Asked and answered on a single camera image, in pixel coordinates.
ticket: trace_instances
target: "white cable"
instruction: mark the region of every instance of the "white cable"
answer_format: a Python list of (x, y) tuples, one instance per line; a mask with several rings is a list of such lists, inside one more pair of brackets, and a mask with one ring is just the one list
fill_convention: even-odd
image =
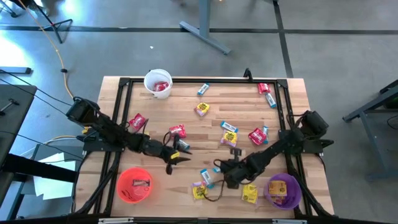
[[(76, 138), (53, 139), (53, 140), (46, 141), (46, 142), (44, 142), (43, 144), (48, 144), (48, 143), (51, 143), (51, 142), (61, 141), (61, 140), (77, 140), (77, 139), (76, 139)], [(33, 150), (35, 150), (35, 148), (36, 148), (36, 147), (33, 147), (32, 149), (29, 149), (28, 151), (22, 153), (22, 154), (19, 155), (19, 156), (25, 157), (25, 156), (28, 155), (30, 152), (32, 152)]]

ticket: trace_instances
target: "red candy in cup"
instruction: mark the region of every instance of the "red candy in cup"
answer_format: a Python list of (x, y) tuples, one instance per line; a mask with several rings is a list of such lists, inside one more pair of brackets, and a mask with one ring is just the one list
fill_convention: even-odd
[(259, 89), (259, 93), (263, 94), (263, 93), (270, 93), (271, 92), (271, 88), (269, 87), (268, 84), (266, 83), (258, 83), (257, 87)]
[(249, 139), (251, 139), (256, 145), (261, 145), (267, 136), (258, 128), (249, 134)]
[(136, 114), (134, 119), (129, 121), (129, 124), (131, 125), (132, 128), (135, 130), (139, 130), (144, 124), (145, 124), (145, 117), (143, 117), (141, 114)]
[(187, 137), (187, 133), (185, 132), (185, 127), (183, 124), (174, 126), (169, 128), (170, 133), (172, 134), (172, 136), (175, 136), (176, 134), (178, 134), (180, 136), (180, 138), (185, 138)]
[(167, 83), (167, 82), (157, 82), (157, 83), (155, 83), (154, 91), (163, 91), (167, 87), (169, 87), (169, 83)]

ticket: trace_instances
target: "white paper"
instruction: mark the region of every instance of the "white paper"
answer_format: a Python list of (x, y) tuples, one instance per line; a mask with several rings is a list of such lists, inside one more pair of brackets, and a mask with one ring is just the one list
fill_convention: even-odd
[[(48, 158), (40, 160), (40, 162), (53, 162), (64, 160), (63, 153), (58, 153)], [(70, 162), (54, 162), (50, 163), (53, 166), (62, 167), (68, 170), (75, 170), (76, 161)], [(42, 177), (34, 177), (36, 196), (43, 194), (43, 200), (70, 197), (72, 195), (73, 183), (53, 180)]]

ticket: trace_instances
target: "wire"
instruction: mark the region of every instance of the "wire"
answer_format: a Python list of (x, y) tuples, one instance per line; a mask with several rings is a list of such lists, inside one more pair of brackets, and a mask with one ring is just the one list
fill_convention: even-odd
[(203, 193), (203, 196), (204, 196), (204, 198), (205, 198), (206, 200), (208, 200), (208, 201), (210, 201), (210, 202), (216, 202), (216, 201), (218, 201), (218, 200), (223, 196), (223, 190), (224, 190), (225, 179), (223, 179), (223, 180), (218, 180), (218, 181), (216, 181), (216, 182), (214, 182), (214, 183), (212, 183), (212, 184), (217, 184), (217, 183), (220, 183), (220, 182), (222, 182), (222, 184), (221, 184), (221, 191), (220, 191), (220, 194), (218, 195), (218, 197), (217, 197), (216, 199), (210, 199), (210, 198), (208, 198), (208, 197), (205, 195), (205, 193)]
[[(46, 142), (43, 142), (45, 145), (51, 143), (51, 142), (55, 142), (55, 141), (64, 141), (64, 140), (77, 140), (76, 136), (58, 136), (55, 138), (52, 138)], [(36, 147), (33, 147), (32, 149), (29, 149), (28, 151), (22, 153), (19, 156), (25, 156), (26, 154), (30, 153), (31, 151), (35, 150)]]
[[(24, 91), (24, 92), (26, 92), (26, 93), (29, 93), (28, 91), (24, 90), (23, 88), (21, 88), (21, 87), (19, 87), (19, 86), (13, 85), (13, 84), (11, 84), (11, 83), (9, 83), (9, 82), (7, 82), (7, 81), (1, 79), (1, 78), (0, 78), (0, 80), (3, 81), (3, 82), (5, 82), (5, 83), (7, 83), (8, 85), (12, 85), (12, 86), (15, 87), (15, 88), (18, 88), (18, 89), (20, 89), (20, 90), (22, 90), (22, 91)], [(49, 102), (47, 102), (47, 101), (41, 99), (40, 97), (36, 96), (36, 95), (33, 94), (33, 93), (29, 93), (29, 94), (32, 95), (32, 96), (35, 96), (35, 97), (38, 98), (39, 100), (43, 101), (44, 103), (48, 104), (49, 106), (51, 106), (52, 108), (56, 109), (57, 111), (61, 112), (63, 115), (66, 116), (66, 114), (65, 114), (64, 112), (62, 112), (60, 109), (58, 109), (58, 108), (54, 107), (53, 105), (51, 105)]]
[[(25, 81), (25, 80), (23, 80), (23, 79), (21, 79), (21, 78), (15, 76), (15, 75), (9, 73), (9, 72), (6, 72), (6, 71), (1, 70), (1, 69), (0, 69), (0, 72), (4, 72), (4, 73), (6, 73), (6, 74), (8, 74), (8, 75), (10, 75), (10, 76), (12, 76), (12, 77), (14, 77), (14, 78), (19, 79), (20, 81), (22, 81), (22, 82), (24, 82), (24, 83), (26, 83), (26, 84), (28, 84), (28, 85), (32, 85), (32, 84), (30, 84), (29, 82), (27, 82), (27, 81)], [(69, 103), (66, 103), (66, 102), (64, 102), (64, 101), (62, 101), (62, 100), (58, 100), (58, 99), (56, 99), (56, 98), (50, 96), (48, 93), (44, 92), (43, 90), (41, 90), (41, 89), (39, 89), (39, 88), (37, 88), (37, 90), (39, 90), (40, 92), (42, 92), (43, 94), (47, 95), (48, 97), (50, 97), (50, 98), (53, 99), (53, 100), (57, 100), (58, 102), (61, 102), (61, 103), (66, 104), (66, 105), (68, 105), (68, 106), (72, 106), (72, 105), (69, 104)]]
[[(41, 145), (46, 146), (46, 144), (44, 144), (44, 143), (38, 142), (38, 141), (36, 141), (36, 140), (33, 140), (33, 139), (31, 139), (31, 138), (25, 137), (25, 136), (20, 135), (20, 134), (11, 133), (11, 132), (9, 132), (9, 131), (0, 131), (0, 133), (13, 134), (13, 135), (15, 135), (15, 136), (19, 136), (19, 137), (22, 137), (22, 138), (26, 138), (26, 139), (28, 139), (28, 140), (31, 140), (31, 141), (33, 141), (33, 142), (36, 142), (37, 144), (41, 144)], [(57, 148), (57, 147), (55, 147), (55, 146), (47, 146), (47, 147), (52, 147), (52, 148), (54, 148), (54, 149), (58, 149), (59, 151), (64, 152), (65, 154), (69, 154), (69, 155), (71, 155), (71, 156), (75, 156), (75, 157), (77, 157), (77, 158), (79, 158), (79, 159), (82, 159), (82, 158), (79, 157), (79, 156), (73, 155), (72, 153), (69, 153), (69, 152), (65, 152), (64, 150), (61, 150), (61, 149), (59, 149), (59, 148)]]
[(390, 117), (389, 119), (387, 119), (387, 124), (388, 124), (388, 126), (390, 126), (390, 128), (392, 128), (392, 129), (394, 129), (394, 130), (398, 130), (398, 128), (397, 128), (397, 127), (393, 127), (393, 125), (390, 124), (390, 120), (391, 120), (391, 119), (394, 119), (394, 118), (396, 118), (396, 117), (398, 117), (398, 115), (392, 116), (392, 117)]
[[(38, 22), (38, 20), (32, 15), (32, 13), (30, 13), (30, 11), (26, 8), (26, 6), (24, 5), (24, 3), (21, 0), (18, 0), (19, 3), (24, 7), (24, 9), (27, 11), (27, 13), (29, 13), (29, 15), (31, 16), (31, 18), (36, 22), (36, 24), (40, 27), (40, 29), (43, 31), (44, 35), (48, 38), (48, 40), (50, 41), (52, 47), (55, 49), (55, 52), (58, 55), (58, 58), (60, 59), (61, 62), (61, 66), (62, 66), (62, 70), (66, 70), (65, 66), (63, 65), (63, 60), (60, 54), (59, 49), (55, 46), (54, 42), (52, 41), (52, 39), (49, 37), (49, 35), (47, 34), (47, 32), (44, 30), (44, 28), (42, 27), (42, 25)], [(70, 95), (71, 98), (73, 98), (73, 94), (71, 93), (69, 86), (68, 86), (68, 82), (67, 82), (67, 74), (66, 72), (62, 72), (63, 73), (63, 83), (65, 85), (65, 88), (68, 92), (68, 94)]]

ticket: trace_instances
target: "orange plastic bowl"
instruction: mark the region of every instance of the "orange plastic bowl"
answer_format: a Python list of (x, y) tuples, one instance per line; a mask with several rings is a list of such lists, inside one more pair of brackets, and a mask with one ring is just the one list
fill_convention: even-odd
[(138, 203), (148, 197), (152, 191), (152, 184), (152, 177), (148, 171), (133, 167), (120, 175), (116, 191), (123, 201)]

